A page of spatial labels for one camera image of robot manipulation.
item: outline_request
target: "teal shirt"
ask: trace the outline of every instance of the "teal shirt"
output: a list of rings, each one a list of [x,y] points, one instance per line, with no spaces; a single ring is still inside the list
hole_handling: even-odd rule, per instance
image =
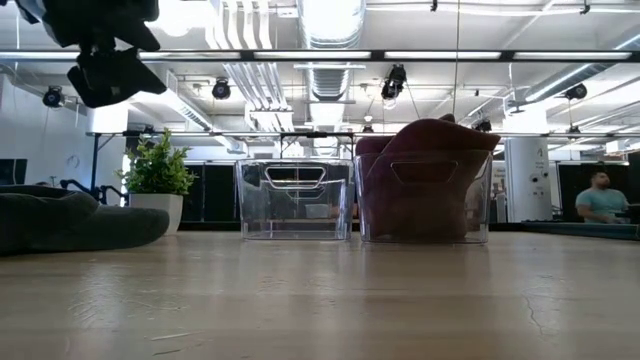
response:
[[[615,217],[616,213],[625,211],[628,207],[627,198],[618,190],[587,189],[576,198],[576,207],[588,206],[594,214]],[[587,223],[597,221],[584,219]]]

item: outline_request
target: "black bracket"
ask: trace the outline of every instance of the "black bracket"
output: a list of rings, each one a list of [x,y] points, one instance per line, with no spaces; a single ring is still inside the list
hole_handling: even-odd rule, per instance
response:
[[[580,15],[587,15],[591,11],[591,5],[587,4],[587,0],[584,0],[584,9],[580,11]]]

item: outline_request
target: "ceiling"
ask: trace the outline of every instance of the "ceiling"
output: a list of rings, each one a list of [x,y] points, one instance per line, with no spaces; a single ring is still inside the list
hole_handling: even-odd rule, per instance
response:
[[[360,48],[368,49],[550,49],[550,50],[611,50],[620,39],[640,34],[638,13],[577,13],[550,16],[532,16],[531,11],[581,9],[583,0],[465,0],[458,14],[455,1],[439,1],[436,12],[429,11],[430,2],[369,0]],[[592,9],[640,12],[635,0],[589,0]],[[209,49],[205,41],[204,26],[209,23],[204,7],[206,1],[186,1],[180,4],[184,14],[175,18],[189,18],[191,29],[185,36],[171,37],[162,27],[151,27],[164,49]],[[294,0],[270,1],[271,42],[280,49],[300,47],[299,24]],[[19,20],[13,4],[0,8],[0,47],[3,49],[57,49],[40,25],[28,25]],[[14,64],[5,64],[11,69]],[[376,129],[394,131],[418,118],[438,117],[454,112],[463,124],[474,121],[466,116],[491,97],[504,97],[513,87],[526,88],[557,74],[569,64],[481,64],[461,63],[407,63],[408,87],[398,98],[395,108],[385,110],[379,96],[380,84],[389,72],[388,63],[366,63],[363,70],[354,70],[345,106],[343,122],[359,127],[364,116],[371,115]],[[68,64],[23,63],[18,67],[19,83],[45,89],[48,85],[63,85],[65,92],[73,94],[64,74]],[[188,98],[202,113],[210,116],[214,125],[223,116],[245,115],[245,99],[232,83],[232,95],[227,100],[214,100],[211,96],[215,79],[228,76],[219,63],[169,63],[153,65],[154,70],[170,70],[179,80],[177,91]],[[293,110],[295,125],[309,124],[306,102],[307,91],[303,71],[295,70],[291,63],[277,64],[287,102]],[[566,100],[544,101],[551,130],[568,128],[574,122],[607,114],[615,109],[640,100],[640,65],[617,65],[584,82],[589,95],[572,103],[568,111]],[[494,130],[502,128],[504,113],[501,100],[487,104],[498,108],[492,113]],[[137,109],[146,118],[158,123],[180,123],[184,119],[166,104],[136,101]],[[638,122],[635,115],[602,122],[590,131],[610,131],[616,127]]]

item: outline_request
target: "maroon fabric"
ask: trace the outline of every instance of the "maroon fabric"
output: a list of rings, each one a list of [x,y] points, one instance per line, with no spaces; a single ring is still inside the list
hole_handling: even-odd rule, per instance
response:
[[[370,240],[463,240],[467,190],[499,140],[436,119],[417,120],[391,139],[360,140],[359,204]]]

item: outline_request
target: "clear plastic bin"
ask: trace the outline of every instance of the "clear plastic bin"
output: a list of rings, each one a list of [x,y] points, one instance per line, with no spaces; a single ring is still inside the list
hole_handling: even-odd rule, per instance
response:
[[[362,240],[485,243],[491,155],[473,150],[357,156]]]
[[[242,236],[252,240],[346,240],[355,195],[349,160],[236,163]]]

